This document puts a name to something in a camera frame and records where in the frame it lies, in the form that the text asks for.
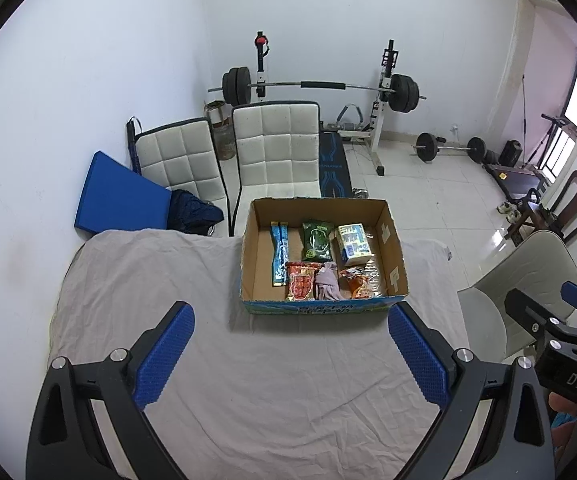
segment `cardboard box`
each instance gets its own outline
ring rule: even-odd
[[[288,286],[273,286],[272,221],[288,222],[289,261],[303,258],[302,222],[361,223],[383,277],[385,296],[368,300],[286,301]],[[334,260],[339,251],[333,240]],[[408,295],[408,279],[395,223],[385,200],[356,198],[259,198],[251,202],[242,246],[240,297],[252,314],[340,314],[388,310]]]

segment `white padded chair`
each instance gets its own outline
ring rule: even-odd
[[[242,236],[256,198],[320,197],[319,105],[268,101],[233,108],[240,192],[233,232]]]
[[[135,136],[142,175],[171,190],[185,189],[224,212],[213,236],[231,234],[231,215],[222,168],[206,118],[166,124]]]
[[[535,339],[506,314],[504,300],[518,288],[555,316],[575,310],[559,293],[577,284],[577,266],[555,233],[536,231],[475,285],[457,292],[471,350],[482,361],[502,362]]]

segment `blue cushion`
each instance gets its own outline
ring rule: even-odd
[[[75,227],[94,234],[108,229],[166,229],[170,204],[171,191],[97,152],[82,189]]]
[[[450,402],[446,368],[398,304],[393,305],[388,312],[388,332],[424,398],[442,410],[446,408]]]

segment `human hand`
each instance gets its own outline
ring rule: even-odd
[[[567,413],[568,415],[577,416],[577,404],[571,400],[562,397],[560,394],[551,392],[548,396],[549,406],[558,413]],[[571,439],[573,430],[575,429],[575,421],[570,420],[565,422],[557,428],[551,430],[553,437],[553,446],[557,449],[555,453],[555,462],[558,462],[563,455],[566,444]]]

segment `pink wall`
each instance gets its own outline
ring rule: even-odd
[[[577,63],[577,46],[556,24],[544,19],[537,9],[533,40],[524,69],[526,85],[526,158],[550,127],[541,114],[556,116],[568,95]],[[491,149],[501,153],[507,140],[524,143],[524,110],[519,88],[508,122]],[[539,160],[540,152],[533,162]]]

